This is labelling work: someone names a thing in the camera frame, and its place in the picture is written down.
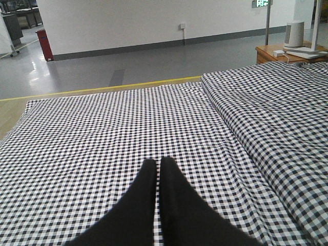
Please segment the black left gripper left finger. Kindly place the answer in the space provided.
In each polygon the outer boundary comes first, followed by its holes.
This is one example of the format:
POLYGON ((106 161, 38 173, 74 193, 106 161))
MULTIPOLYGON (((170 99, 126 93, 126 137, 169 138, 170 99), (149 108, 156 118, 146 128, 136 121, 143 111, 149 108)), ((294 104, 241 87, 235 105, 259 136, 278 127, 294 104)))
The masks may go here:
POLYGON ((119 202, 66 245, 153 245, 156 162, 146 159, 119 202))

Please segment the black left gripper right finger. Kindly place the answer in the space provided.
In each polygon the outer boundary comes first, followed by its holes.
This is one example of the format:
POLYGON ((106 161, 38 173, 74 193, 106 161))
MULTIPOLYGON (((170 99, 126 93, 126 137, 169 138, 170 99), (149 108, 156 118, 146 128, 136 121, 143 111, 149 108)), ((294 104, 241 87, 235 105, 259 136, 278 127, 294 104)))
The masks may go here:
POLYGON ((161 159, 159 211, 165 245, 261 244, 216 213, 170 157, 161 159))

